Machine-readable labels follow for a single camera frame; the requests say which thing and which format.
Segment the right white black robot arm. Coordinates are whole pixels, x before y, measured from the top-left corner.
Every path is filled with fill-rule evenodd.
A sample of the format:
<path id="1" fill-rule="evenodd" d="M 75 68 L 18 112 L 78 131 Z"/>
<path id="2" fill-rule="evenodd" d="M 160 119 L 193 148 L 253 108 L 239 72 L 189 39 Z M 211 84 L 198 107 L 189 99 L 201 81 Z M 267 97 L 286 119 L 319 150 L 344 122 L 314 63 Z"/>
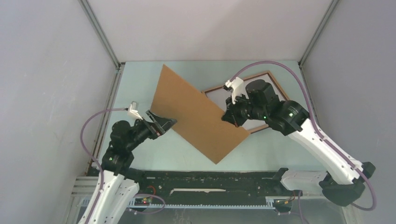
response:
<path id="1" fill-rule="evenodd" d="M 332 203 L 354 205 L 368 186 L 375 166 L 353 159 L 320 130 L 309 113 L 296 101 L 280 100 L 273 86 L 258 79 L 244 84 L 240 78 L 227 81 L 224 89 L 231 92 L 226 99 L 222 120 L 236 127 L 248 120 L 264 121 L 313 155 L 324 171 L 294 171 L 281 168 L 274 176 L 272 190 L 284 195 L 289 190 L 305 190 L 322 194 Z"/>

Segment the brown backing board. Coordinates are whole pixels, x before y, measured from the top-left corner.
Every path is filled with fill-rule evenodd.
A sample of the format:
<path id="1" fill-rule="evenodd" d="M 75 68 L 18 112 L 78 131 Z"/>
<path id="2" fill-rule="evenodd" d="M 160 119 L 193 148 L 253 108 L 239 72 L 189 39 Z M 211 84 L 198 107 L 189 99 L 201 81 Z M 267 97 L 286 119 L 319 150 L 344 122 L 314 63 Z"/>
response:
<path id="1" fill-rule="evenodd" d="M 150 110 L 176 119 L 173 130 L 215 164 L 250 135 L 243 127 L 222 121 L 223 110 L 166 65 Z"/>

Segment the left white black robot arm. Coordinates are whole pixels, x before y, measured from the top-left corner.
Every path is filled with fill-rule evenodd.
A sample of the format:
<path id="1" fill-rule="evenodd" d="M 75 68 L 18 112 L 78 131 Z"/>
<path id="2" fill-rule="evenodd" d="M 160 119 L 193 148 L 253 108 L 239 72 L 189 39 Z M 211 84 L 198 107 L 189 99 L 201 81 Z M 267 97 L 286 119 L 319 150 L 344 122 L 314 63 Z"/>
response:
<path id="1" fill-rule="evenodd" d="M 128 203 L 137 194 L 143 194 L 148 182 L 127 173 L 134 160 L 135 150 L 145 140 L 155 140 L 169 131 L 176 119 L 159 117 L 150 110 L 146 112 L 151 121 L 145 120 L 133 109 L 126 109 L 135 117 L 134 124 L 120 120 L 113 124 L 110 141 L 102 161 L 93 161 L 99 168 L 99 178 L 81 224 L 116 224 L 127 210 Z"/>

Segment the wooden picture frame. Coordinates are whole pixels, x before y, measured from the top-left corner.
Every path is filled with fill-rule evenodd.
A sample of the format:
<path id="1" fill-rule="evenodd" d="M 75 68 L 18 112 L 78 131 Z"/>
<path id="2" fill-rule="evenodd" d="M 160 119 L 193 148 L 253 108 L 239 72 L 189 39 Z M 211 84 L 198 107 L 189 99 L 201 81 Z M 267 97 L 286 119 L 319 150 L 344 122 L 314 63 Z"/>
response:
<path id="1" fill-rule="evenodd" d="M 273 74 L 270 71 L 264 71 L 255 75 L 251 75 L 248 77 L 243 77 L 242 80 L 244 81 L 244 87 L 246 87 L 247 84 L 255 81 L 262 79 L 267 83 L 270 83 L 274 89 L 274 92 L 277 94 L 280 100 L 289 100 L 290 98 L 286 94 L 286 92 L 283 90 L 283 88 L 280 86 L 279 82 L 275 79 Z M 212 88 L 206 89 L 206 90 L 211 90 L 214 88 L 222 87 L 222 85 L 214 86 Z"/>

